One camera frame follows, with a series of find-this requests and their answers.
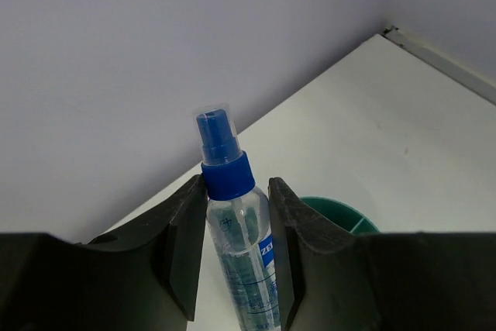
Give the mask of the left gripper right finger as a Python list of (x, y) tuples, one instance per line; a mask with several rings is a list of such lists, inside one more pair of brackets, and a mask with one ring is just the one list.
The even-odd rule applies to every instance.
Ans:
[(493, 233), (353, 235), (268, 185), (284, 330), (493, 330)]

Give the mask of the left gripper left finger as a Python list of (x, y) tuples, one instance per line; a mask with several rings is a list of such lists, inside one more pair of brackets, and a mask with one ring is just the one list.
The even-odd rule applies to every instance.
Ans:
[(1, 236), (3, 330), (184, 330), (195, 317), (207, 191), (195, 175), (91, 242)]

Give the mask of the green round pen holder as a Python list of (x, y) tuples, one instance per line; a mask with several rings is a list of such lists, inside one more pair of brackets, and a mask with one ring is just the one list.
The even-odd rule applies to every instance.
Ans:
[(342, 202), (310, 196), (302, 197), (301, 200), (328, 220), (355, 236), (380, 232), (365, 215)]

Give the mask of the blue cap spray bottle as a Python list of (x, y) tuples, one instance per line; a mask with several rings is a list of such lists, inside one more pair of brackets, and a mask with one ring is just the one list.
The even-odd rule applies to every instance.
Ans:
[(239, 145), (229, 106), (195, 112), (206, 221), (242, 330), (281, 329), (269, 201)]

